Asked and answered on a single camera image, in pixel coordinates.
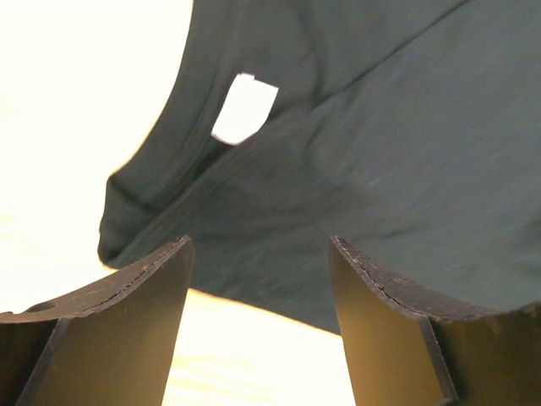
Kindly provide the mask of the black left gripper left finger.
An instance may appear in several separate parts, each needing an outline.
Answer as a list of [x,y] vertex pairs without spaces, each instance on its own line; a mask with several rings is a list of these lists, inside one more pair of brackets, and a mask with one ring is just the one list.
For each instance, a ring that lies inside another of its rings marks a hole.
[[189,237],[1,315],[4,405],[159,405],[194,264]]

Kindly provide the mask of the black t shirt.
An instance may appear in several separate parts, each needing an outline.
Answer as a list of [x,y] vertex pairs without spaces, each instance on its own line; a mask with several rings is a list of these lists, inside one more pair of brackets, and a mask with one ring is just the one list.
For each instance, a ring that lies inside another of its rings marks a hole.
[[98,255],[185,235],[196,289],[331,332],[335,235],[477,305],[539,299],[539,2],[194,2]]

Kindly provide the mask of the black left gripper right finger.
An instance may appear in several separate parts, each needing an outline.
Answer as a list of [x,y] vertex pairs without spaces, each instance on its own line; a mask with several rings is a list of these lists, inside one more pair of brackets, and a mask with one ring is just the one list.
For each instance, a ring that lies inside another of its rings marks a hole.
[[330,242],[336,315],[358,405],[537,405],[540,305],[453,299]]

